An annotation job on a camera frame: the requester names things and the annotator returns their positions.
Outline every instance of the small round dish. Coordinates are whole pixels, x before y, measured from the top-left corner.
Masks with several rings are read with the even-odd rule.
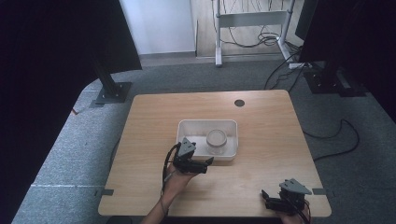
[[[222,154],[227,144],[227,134],[222,130],[212,130],[207,134],[206,142],[209,153],[214,155]]]

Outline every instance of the white wall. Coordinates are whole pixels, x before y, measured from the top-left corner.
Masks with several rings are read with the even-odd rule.
[[[120,0],[138,54],[195,51],[189,0]]]

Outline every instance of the black curtain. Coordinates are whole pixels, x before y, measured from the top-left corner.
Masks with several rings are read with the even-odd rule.
[[[97,75],[141,69],[115,0],[0,2],[0,223],[9,223],[81,91]]]

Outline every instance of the black cable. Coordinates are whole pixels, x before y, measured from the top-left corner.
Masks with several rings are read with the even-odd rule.
[[[303,64],[301,64],[300,66],[297,66],[297,67],[291,69],[291,70],[290,70],[288,73],[286,73],[286,74],[283,74],[283,75],[278,76],[277,79],[276,79],[275,85],[274,85],[273,87],[271,87],[270,90],[273,90],[273,89],[277,86],[277,84],[279,84],[279,81],[283,81],[283,80],[289,79],[289,76],[290,76],[291,74],[293,74],[295,70],[301,68],[301,66],[303,66]]]
[[[292,203],[288,197],[285,197],[285,199],[286,199],[286,201],[288,201],[290,206],[293,207],[294,211],[297,212],[297,214],[303,219],[304,224],[311,223],[311,219],[309,218],[309,220],[308,220],[308,218],[304,215],[304,213],[300,209],[298,209],[298,207],[296,205],[294,205],[294,203]]]
[[[223,8],[224,8],[224,14],[227,14],[227,10],[225,9],[225,2],[223,0]]]
[[[166,178],[166,170],[168,169],[168,163],[169,163],[169,158],[172,155],[172,152],[175,148],[180,147],[181,143],[177,143],[176,145],[174,145],[168,152],[168,154],[166,155],[166,159],[163,163],[163,188],[161,189],[161,195],[163,195],[163,190],[165,189],[165,178]]]
[[[306,207],[308,208],[308,219],[311,221],[311,208],[309,207],[309,203],[305,200]]]
[[[343,128],[343,122],[344,122],[344,121],[347,122],[345,119],[340,119],[340,126],[338,127],[337,132],[334,133],[334,134],[332,134],[332,135],[330,135],[330,136],[317,136],[317,135],[313,135],[312,133],[308,133],[308,132],[306,132],[306,131],[304,131],[304,130],[303,130],[303,133],[306,134],[306,135],[308,135],[308,136],[310,136],[310,137],[318,138],[318,139],[329,139],[329,138],[334,138],[335,136],[337,136],[337,135],[341,132],[341,130],[342,130],[342,128]]]
[[[348,150],[346,150],[346,151],[337,152],[337,153],[333,153],[333,154],[329,154],[329,155],[324,155],[324,156],[319,156],[319,157],[317,157],[317,158],[314,158],[314,161],[319,161],[319,160],[322,160],[322,159],[325,159],[325,158],[329,158],[329,157],[333,157],[333,156],[344,155],[344,154],[347,154],[347,153],[349,153],[349,152],[354,151],[354,150],[359,146],[359,143],[361,142],[361,137],[359,136],[359,133],[358,133],[358,131],[355,129],[355,127],[354,127],[349,121],[347,121],[346,119],[341,119],[340,122],[341,122],[341,125],[340,125],[340,128],[339,128],[339,130],[337,131],[337,133],[334,134],[334,135],[332,135],[332,136],[329,136],[329,137],[315,136],[315,135],[313,135],[313,134],[308,134],[307,132],[304,132],[304,133],[307,134],[308,136],[315,137],[315,138],[319,138],[319,139],[332,138],[332,137],[335,137],[336,135],[338,135],[338,134],[340,133],[340,131],[341,131],[341,129],[342,129],[342,122],[345,122],[347,125],[349,125],[349,127],[352,128],[352,130],[353,130],[353,131],[355,132],[355,134],[356,134],[357,140],[356,140],[355,145],[354,145],[351,149],[348,149]]]
[[[217,33],[218,32],[218,30],[216,29],[216,24],[215,24],[215,7],[213,6],[213,2],[214,2],[214,0],[212,0],[212,14],[213,14],[213,16],[212,16],[212,21],[213,21],[213,27],[215,28],[215,32]]]
[[[303,49],[303,46],[298,47],[298,46],[296,46],[296,45],[291,44],[291,43],[290,43],[289,41],[287,41],[287,40],[285,40],[285,43],[289,46],[289,48],[290,48],[291,50],[293,50],[293,52],[301,51],[301,50]]]
[[[257,5],[257,8],[259,9],[259,11],[262,11],[262,4],[260,3],[259,0],[256,0],[256,5]]]
[[[257,44],[243,45],[243,44],[239,44],[235,40],[235,38],[233,37],[233,33],[231,31],[231,28],[229,27],[228,29],[230,31],[230,35],[231,35],[231,38],[233,39],[233,42],[223,41],[223,40],[221,40],[221,42],[223,42],[225,44],[233,44],[233,45],[236,45],[238,47],[246,48],[246,49],[255,48],[255,47],[257,47],[257,46],[259,46],[261,44],[264,44],[266,46],[273,46],[274,44],[276,44],[276,41],[277,41],[277,38],[278,38],[278,34],[276,34],[276,33],[263,33],[261,31],[260,34],[258,35],[259,42]]]
[[[251,4],[251,6],[254,8],[254,10],[255,10],[256,12],[259,12],[259,10],[258,10],[257,8],[254,7],[253,0],[250,0],[250,4]]]
[[[288,90],[288,93],[290,93],[291,90],[293,90],[294,86],[295,86],[296,83],[297,83],[298,78],[300,77],[300,74],[303,72],[304,69],[305,69],[305,63],[303,64],[303,67],[301,68],[300,72],[298,73],[296,79],[294,79],[294,82],[293,82],[293,84],[291,85],[290,89]]]
[[[296,55],[297,53],[298,53],[298,52],[291,54],[291,55],[289,56],[289,58],[287,58],[280,66],[278,66],[278,67],[270,74],[270,76],[269,76],[269,77],[267,78],[267,80],[265,81],[264,89],[267,88],[268,81],[271,79],[271,77],[274,75],[274,73],[275,73],[284,63],[286,63],[286,62],[288,61],[288,59],[290,59],[291,57],[293,57],[293,56]]]
[[[233,6],[235,5],[235,3],[236,3],[236,0],[233,1]],[[233,6],[230,9],[230,13],[233,11]]]

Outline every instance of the metal rack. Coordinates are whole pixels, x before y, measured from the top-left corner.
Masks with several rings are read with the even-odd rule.
[[[220,14],[220,1],[217,0],[216,14],[216,66],[222,66],[221,59],[221,38],[220,28],[256,26],[256,25],[282,25],[282,35],[277,40],[283,57],[288,63],[292,62],[289,51],[286,49],[285,39],[288,33],[291,15],[293,13],[294,1],[290,0],[289,8],[286,11],[253,12],[239,14]]]

